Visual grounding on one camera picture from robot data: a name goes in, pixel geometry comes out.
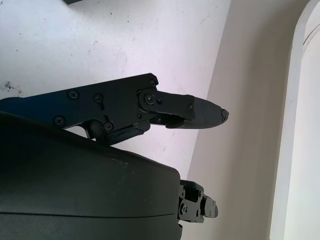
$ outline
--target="black screw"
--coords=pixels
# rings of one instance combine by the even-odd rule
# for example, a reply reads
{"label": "black screw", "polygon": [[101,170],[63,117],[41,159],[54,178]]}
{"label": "black screw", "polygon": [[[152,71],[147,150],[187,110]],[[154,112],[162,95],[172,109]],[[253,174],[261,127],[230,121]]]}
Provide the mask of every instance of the black screw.
{"label": "black screw", "polygon": [[96,93],[95,95],[93,95],[93,100],[97,103],[100,104],[103,102],[104,97],[100,94],[100,93]]}
{"label": "black screw", "polygon": [[79,93],[76,91],[76,90],[70,90],[68,92],[68,97],[71,99],[71,100],[77,100],[79,98]]}
{"label": "black screw", "polygon": [[152,105],[155,103],[155,96],[153,94],[146,94],[144,100],[147,104]]}
{"label": "black screw", "polygon": [[52,120],[53,125],[63,128],[66,125],[66,119],[63,116],[55,116]]}
{"label": "black screw", "polygon": [[106,130],[107,132],[111,132],[112,131],[112,129],[114,129],[114,126],[113,126],[113,124],[111,123],[111,122],[106,122],[104,125],[103,125],[103,127],[104,127],[104,130]]}
{"label": "black screw", "polygon": [[156,84],[157,84],[156,80],[154,80],[153,78],[150,78],[150,79],[149,79],[149,85],[150,85],[151,87],[154,87]]}
{"label": "black screw", "polygon": [[185,204],[181,204],[180,206],[180,214],[184,215],[186,213],[186,205]]}

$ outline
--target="white wall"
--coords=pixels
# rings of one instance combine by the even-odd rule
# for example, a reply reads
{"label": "white wall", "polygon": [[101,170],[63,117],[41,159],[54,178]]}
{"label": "white wall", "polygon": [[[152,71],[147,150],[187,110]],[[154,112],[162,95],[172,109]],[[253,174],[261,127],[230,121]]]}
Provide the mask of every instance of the white wall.
{"label": "white wall", "polygon": [[232,1],[208,93],[230,116],[199,132],[188,174],[219,216],[183,224],[183,239],[269,239],[288,58],[307,2]]}
{"label": "white wall", "polygon": [[310,41],[302,58],[285,240],[320,239],[319,65],[320,32]]}
{"label": "white wall", "polygon": [[[230,1],[0,1],[0,99],[150,72],[160,91],[206,98]],[[153,126],[117,147],[186,178],[197,134]]]}

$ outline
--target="screw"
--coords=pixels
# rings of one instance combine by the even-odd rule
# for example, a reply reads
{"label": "screw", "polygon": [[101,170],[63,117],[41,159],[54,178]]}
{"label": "screw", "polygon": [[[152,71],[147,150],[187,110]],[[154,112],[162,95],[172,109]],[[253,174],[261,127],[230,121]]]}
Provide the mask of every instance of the screw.
{"label": "screw", "polygon": [[52,123],[53,125],[62,128],[66,124],[66,119],[63,116],[55,116]]}
{"label": "screw", "polygon": [[180,214],[184,215],[186,213],[186,205],[183,203],[180,206]]}
{"label": "screw", "polygon": [[104,97],[100,93],[96,93],[93,95],[93,100],[97,103],[100,104],[104,100]]}
{"label": "screw", "polygon": [[79,93],[76,90],[70,90],[68,96],[71,100],[77,100],[79,98]]}
{"label": "screw", "polygon": [[144,100],[147,104],[152,105],[155,103],[155,96],[153,94],[146,94]]}
{"label": "screw", "polygon": [[104,125],[103,125],[103,127],[104,127],[104,130],[106,130],[107,132],[111,132],[112,131],[112,129],[114,129],[114,126],[112,125],[112,123],[111,122],[106,122]]}
{"label": "screw", "polygon": [[149,79],[149,85],[150,85],[151,87],[154,87],[156,84],[157,84],[156,80],[154,80],[153,78],[150,78],[150,79]]}

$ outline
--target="black metal bracket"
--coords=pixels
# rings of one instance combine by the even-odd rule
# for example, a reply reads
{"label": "black metal bracket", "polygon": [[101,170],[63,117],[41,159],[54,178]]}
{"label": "black metal bracket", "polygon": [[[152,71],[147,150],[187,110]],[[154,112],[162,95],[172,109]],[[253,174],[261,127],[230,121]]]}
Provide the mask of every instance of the black metal bracket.
{"label": "black metal bracket", "polygon": [[127,77],[26,98],[0,101],[0,111],[67,129],[80,126],[89,139],[114,145],[150,129],[202,129],[224,123],[227,111],[209,101],[157,90],[153,74]]}
{"label": "black metal bracket", "polygon": [[202,186],[192,181],[180,181],[178,219],[190,223],[203,223],[204,217],[217,216],[216,201],[204,194]]}
{"label": "black metal bracket", "polygon": [[63,0],[66,4],[70,5],[70,4],[74,4],[76,2],[80,2],[82,0]]}

